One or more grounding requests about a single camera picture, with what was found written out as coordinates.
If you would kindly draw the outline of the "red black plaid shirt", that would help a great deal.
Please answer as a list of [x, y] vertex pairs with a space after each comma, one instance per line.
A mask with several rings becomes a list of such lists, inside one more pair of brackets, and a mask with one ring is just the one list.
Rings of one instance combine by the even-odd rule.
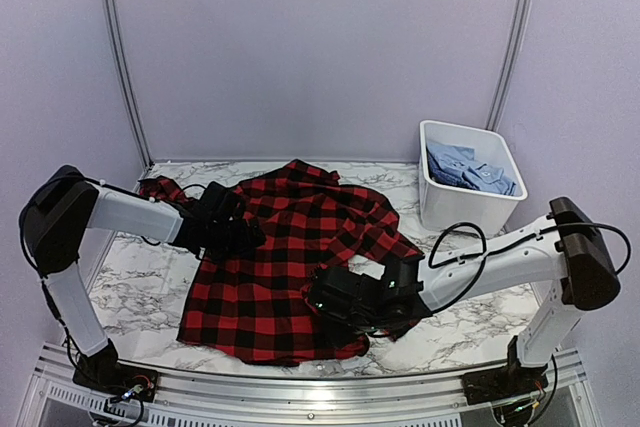
[[387, 264], [424, 254], [400, 233], [399, 215], [383, 194], [339, 179], [293, 160], [231, 187], [233, 215], [256, 221], [266, 241], [227, 259], [205, 254], [184, 304], [179, 342], [247, 364], [286, 367], [368, 352], [363, 334], [333, 345], [333, 327], [307, 302], [313, 275], [346, 269], [356, 255]]

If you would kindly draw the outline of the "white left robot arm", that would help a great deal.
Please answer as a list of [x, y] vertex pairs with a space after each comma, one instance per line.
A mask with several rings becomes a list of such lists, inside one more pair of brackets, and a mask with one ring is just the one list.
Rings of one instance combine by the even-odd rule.
[[23, 253], [77, 349], [92, 357], [86, 373], [102, 390], [119, 391], [127, 377], [122, 364], [101, 353], [108, 349], [109, 338], [79, 268], [86, 231], [123, 232], [195, 256], [226, 259], [266, 241], [258, 221], [245, 219], [244, 212], [244, 200], [217, 183], [209, 184], [199, 198], [180, 203], [87, 178], [70, 165], [62, 166], [29, 199], [19, 215]]

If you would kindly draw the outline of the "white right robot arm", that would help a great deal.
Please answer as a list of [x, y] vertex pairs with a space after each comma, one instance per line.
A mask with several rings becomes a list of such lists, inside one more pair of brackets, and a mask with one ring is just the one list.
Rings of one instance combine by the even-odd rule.
[[553, 350], [582, 316], [610, 304], [621, 291], [604, 234], [614, 227], [593, 222], [571, 199], [551, 201], [548, 214], [525, 227], [467, 249], [432, 249], [427, 258], [386, 260], [380, 278], [343, 267], [316, 271], [307, 301], [323, 319], [354, 333], [397, 333], [460, 301], [532, 282], [551, 288], [530, 324], [515, 338], [515, 357], [501, 366], [495, 385], [515, 395], [534, 369], [545, 367]]

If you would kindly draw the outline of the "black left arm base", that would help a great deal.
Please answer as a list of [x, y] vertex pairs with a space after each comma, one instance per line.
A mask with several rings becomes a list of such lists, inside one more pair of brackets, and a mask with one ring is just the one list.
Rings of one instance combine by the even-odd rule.
[[74, 366], [73, 382], [76, 385], [111, 394], [120, 399], [135, 387], [140, 391], [133, 396], [143, 402], [152, 402], [156, 395], [159, 373], [156, 370], [124, 364], [111, 340], [105, 348], [87, 356], [79, 353], [76, 358], [67, 350], [68, 358]]

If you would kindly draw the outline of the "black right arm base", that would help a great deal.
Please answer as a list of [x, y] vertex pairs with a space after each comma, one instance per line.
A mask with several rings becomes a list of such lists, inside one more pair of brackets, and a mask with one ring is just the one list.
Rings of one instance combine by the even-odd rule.
[[495, 402], [529, 394], [548, 386], [546, 366], [523, 367], [517, 354], [514, 336], [507, 347], [507, 361], [502, 367], [467, 372], [462, 376], [462, 388], [469, 405]]

